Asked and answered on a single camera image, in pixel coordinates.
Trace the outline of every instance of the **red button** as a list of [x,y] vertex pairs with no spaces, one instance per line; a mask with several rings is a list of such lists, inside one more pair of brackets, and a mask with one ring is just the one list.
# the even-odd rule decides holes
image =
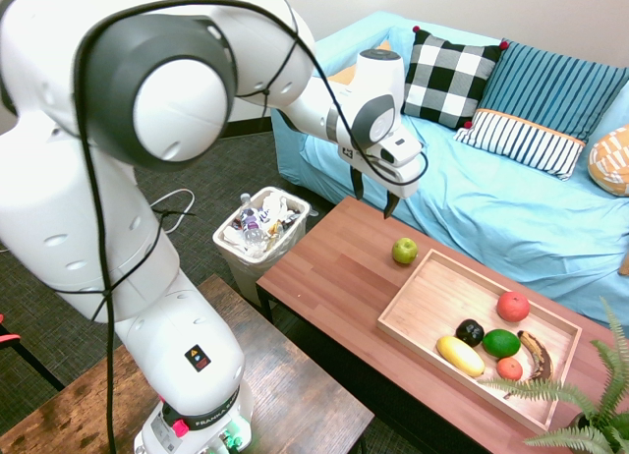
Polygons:
[[175,424],[173,424],[173,429],[175,430],[175,434],[177,437],[184,437],[190,431],[188,425],[184,423],[183,420],[177,420]]

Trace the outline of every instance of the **wall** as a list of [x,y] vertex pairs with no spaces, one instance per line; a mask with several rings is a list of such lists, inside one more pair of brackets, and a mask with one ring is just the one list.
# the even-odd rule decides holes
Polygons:
[[[626,0],[288,0],[321,39],[375,10],[615,66],[629,66]],[[261,107],[237,101],[231,120]],[[0,133],[15,119],[0,108]]]

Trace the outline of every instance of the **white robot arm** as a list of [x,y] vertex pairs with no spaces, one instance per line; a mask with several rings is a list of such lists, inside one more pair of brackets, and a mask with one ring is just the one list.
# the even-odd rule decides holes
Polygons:
[[399,123],[401,62],[367,53],[352,85],[333,86],[350,135],[285,0],[5,0],[0,10],[0,87],[18,115],[0,137],[0,241],[85,317],[115,321],[162,398],[137,452],[244,449],[253,397],[242,350],[180,269],[133,167],[191,165],[240,96],[338,142],[354,170],[407,197],[420,148]]

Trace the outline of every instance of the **robot logo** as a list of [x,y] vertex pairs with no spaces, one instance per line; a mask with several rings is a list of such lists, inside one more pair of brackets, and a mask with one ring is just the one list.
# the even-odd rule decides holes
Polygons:
[[211,363],[209,357],[205,355],[203,349],[201,349],[198,344],[186,352],[186,359],[193,365],[197,372],[201,372]]

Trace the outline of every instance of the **white cable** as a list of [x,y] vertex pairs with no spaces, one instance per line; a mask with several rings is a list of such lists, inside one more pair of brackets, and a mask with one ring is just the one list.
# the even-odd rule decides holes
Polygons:
[[[190,211],[190,209],[193,207],[193,204],[195,203],[195,194],[193,193],[193,191],[190,191],[188,189],[177,189],[176,191],[171,192],[170,194],[166,194],[164,197],[162,197],[161,199],[157,199],[156,201],[154,201],[150,206],[153,207],[154,205],[157,205],[158,203],[160,203],[163,200],[168,199],[169,197],[174,196],[175,194],[179,194],[180,192],[187,192],[192,196],[192,199],[190,200],[190,203],[188,204],[188,206],[186,207],[186,209],[184,210],[184,213],[188,213]],[[166,231],[165,233],[167,235],[169,235],[170,233],[172,233],[173,231],[175,231],[180,223],[181,220],[184,219],[186,215],[179,215],[179,219],[177,220],[177,223],[175,223],[175,226],[173,226],[170,230]]]

